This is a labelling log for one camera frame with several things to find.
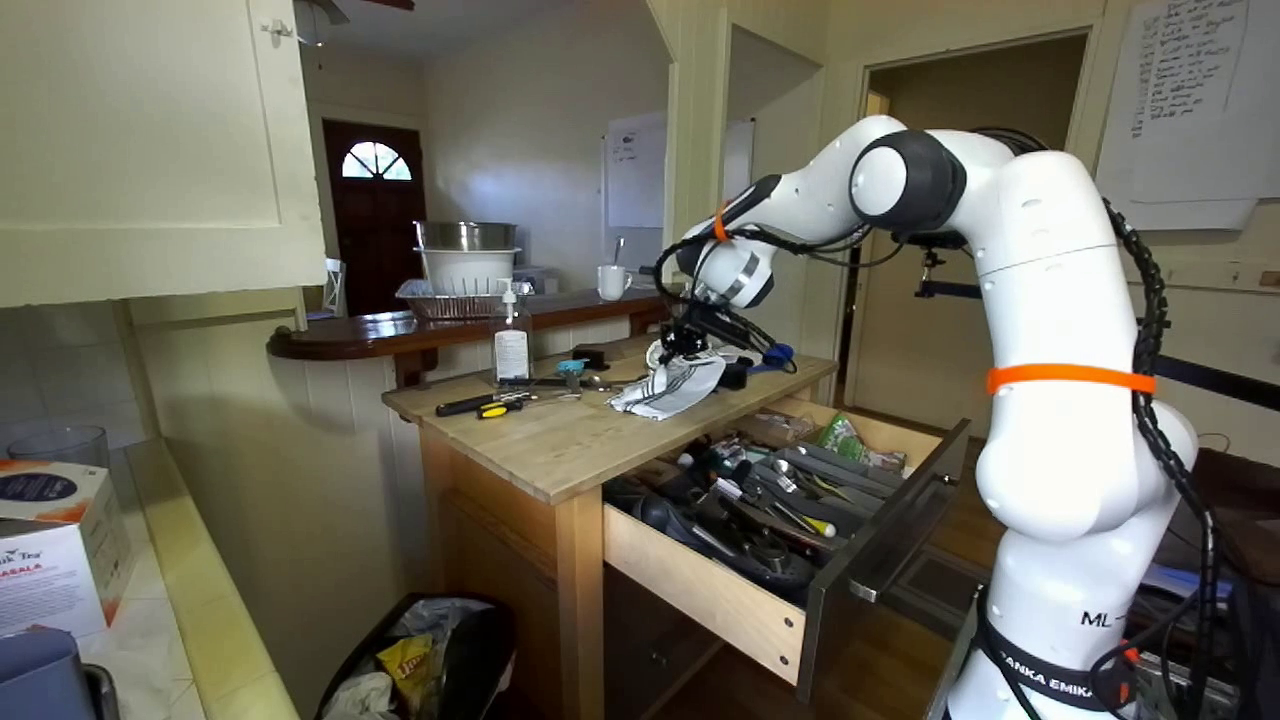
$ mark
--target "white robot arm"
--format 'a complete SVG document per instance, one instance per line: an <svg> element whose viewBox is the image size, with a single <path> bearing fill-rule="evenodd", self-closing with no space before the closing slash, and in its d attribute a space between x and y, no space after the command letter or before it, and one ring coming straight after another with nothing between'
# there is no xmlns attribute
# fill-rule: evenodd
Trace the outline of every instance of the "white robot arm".
<svg viewBox="0 0 1280 720"><path fill-rule="evenodd" d="M991 337L991 430L976 482L1009 526L981 599L981 652L949 716L1133 713L1109 660L1175 507L1167 469L1195 430L1147 403L1161 453L1137 424L1137 310L1118 241L1067 150L1021 150L984 130L910 130L867 117L805 166L767 175L696 222L690 295L759 303L775 246L821 246L863 229L958 230L976 254Z"/></svg>

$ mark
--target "open drawer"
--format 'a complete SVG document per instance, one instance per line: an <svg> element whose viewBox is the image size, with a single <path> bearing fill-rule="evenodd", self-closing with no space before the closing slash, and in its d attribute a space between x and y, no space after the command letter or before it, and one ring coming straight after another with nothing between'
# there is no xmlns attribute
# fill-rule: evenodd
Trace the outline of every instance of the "open drawer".
<svg viewBox="0 0 1280 720"><path fill-rule="evenodd" d="M770 408L809 429L823 429L831 408L787 399ZM605 560L630 576L640 586L678 609L711 636L751 656L759 666L813 690L823 623L841 609L877 602L879 586L905 571L910 543L929 518L957 505L958 453L967 424L951 430L920 430L893 419L845 412L867 446L905 453L905 469L884 505L841 546L821 551L821 566L783 597L726 566L716 551L678 543L675 536L605 505Z"/></svg>

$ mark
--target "white cabinet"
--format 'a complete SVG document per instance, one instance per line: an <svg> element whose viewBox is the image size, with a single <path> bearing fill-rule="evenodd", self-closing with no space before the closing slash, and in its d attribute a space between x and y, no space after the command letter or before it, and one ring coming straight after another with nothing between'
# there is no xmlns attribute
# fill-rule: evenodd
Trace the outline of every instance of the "white cabinet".
<svg viewBox="0 0 1280 720"><path fill-rule="evenodd" d="M7 0L0 309L320 285L291 0Z"/></svg>

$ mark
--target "ceiling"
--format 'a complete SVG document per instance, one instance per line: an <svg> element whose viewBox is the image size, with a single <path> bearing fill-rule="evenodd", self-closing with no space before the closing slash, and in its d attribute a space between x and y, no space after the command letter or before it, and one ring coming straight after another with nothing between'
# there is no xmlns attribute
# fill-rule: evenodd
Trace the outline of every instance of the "ceiling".
<svg viewBox="0 0 1280 720"><path fill-rule="evenodd" d="M295 0L295 17L304 36L325 48L431 59L562 3L571 0L415 0L404 11L374 0Z"/></svg>

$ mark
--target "arched window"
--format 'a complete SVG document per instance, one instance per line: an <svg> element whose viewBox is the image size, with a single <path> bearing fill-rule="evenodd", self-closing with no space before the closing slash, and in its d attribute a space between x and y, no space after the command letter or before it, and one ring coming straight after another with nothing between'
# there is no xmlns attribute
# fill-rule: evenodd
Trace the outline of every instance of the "arched window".
<svg viewBox="0 0 1280 720"><path fill-rule="evenodd" d="M388 145L374 140L358 140L347 146L343 181L388 181L388 184L413 184L413 166L404 162L404 155Z"/></svg>

